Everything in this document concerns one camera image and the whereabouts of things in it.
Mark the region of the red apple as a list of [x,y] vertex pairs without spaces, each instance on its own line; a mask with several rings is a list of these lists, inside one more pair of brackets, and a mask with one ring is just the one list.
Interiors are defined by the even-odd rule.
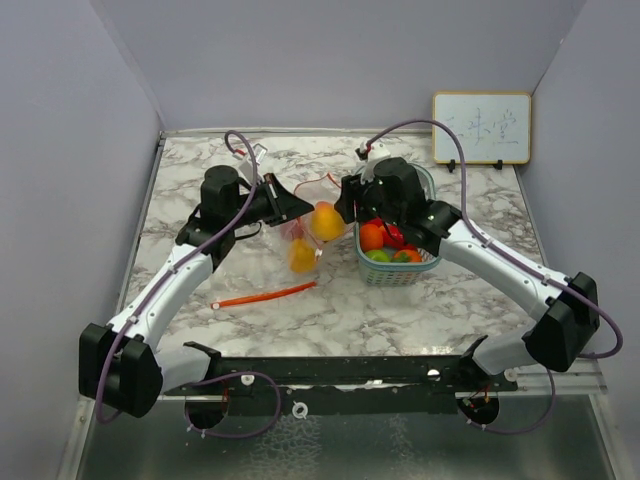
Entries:
[[297,221],[291,221],[280,226],[280,235],[283,240],[292,242],[304,238],[305,232]]

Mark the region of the clear orange zip bag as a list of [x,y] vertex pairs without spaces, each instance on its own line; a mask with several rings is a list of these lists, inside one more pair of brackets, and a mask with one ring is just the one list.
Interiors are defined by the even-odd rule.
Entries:
[[330,173],[299,183],[293,193],[312,205],[312,211],[280,227],[282,239],[287,243],[287,264],[297,274],[314,270],[334,241],[343,237],[349,227],[334,204],[341,187]]
[[307,282],[307,283],[300,284],[300,285],[297,285],[297,286],[293,286],[293,287],[288,287],[288,288],[284,288],[284,289],[281,289],[281,290],[277,290],[277,291],[265,292],[265,293],[254,294],[254,295],[249,295],[249,296],[243,296],[243,297],[227,299],[227,300],[215,301],[215,302],[212,302],[210,304],[210,307],[213,310],[218,310],[218,309],[227,308],[227,307],[233,307],[233,306],[239,306],[239,305],[245,305],[245,304],[251,304],[251,303],[258,303],[258,302],[263,302],[263,301],[270,301],[270,300],[286,297],[286,296],[289,296],[289,295],[293,295],[293,294],[296,294],[296,293],[299,293],[299,292],[303,292],[303,291],[308,290],[310,288],[314,288],[316,285],[317,285],[317,283],[315,281],[311,281],[311,282]]

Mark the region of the yellow bell pepper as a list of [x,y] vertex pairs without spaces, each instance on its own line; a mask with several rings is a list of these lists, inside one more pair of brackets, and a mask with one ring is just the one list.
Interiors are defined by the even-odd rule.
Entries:
[[287,259],[292,272],[308,273],[316,266],[316,251],[304,238],[296,238],[289,246]]

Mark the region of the pink peach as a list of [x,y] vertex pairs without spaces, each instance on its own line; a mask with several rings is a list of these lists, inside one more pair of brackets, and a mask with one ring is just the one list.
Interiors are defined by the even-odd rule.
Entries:
[[321,201],[311,214],[310,228],[317,239],[329,242],[342,236],[346,225],[331,203]]

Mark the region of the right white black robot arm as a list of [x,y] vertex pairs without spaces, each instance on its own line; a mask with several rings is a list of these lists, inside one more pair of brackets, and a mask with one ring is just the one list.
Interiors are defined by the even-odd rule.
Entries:
[[496,375],[522,366],[565,372],[599,327],[590,276],[548,269],[465,223],[458,208],[428,196],[416,168],[400,157],[343,177],[335,208],[347,223],[378,218],[397,227],[410,244],[469,270],[529,315],[530,326],[483,335],[465,351],[459,378],[469,390],[481,391]]

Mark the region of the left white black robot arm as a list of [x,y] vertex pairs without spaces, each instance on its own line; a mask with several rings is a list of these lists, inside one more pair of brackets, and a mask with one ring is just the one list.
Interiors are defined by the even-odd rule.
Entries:
[[150,284],[106,325],[89,324],[80,335],[79,391],[95,400],[97,420],[107,422],[105,406],[140,418],[159,395],[183,385],[202,395],[214,392],[221,380],[215,352],[187,344],[159,353],[161,337],[234,247],[237,229],[278,226],[312,210],[272,173],[249,184],[231,166],[209,168],[199,204]]

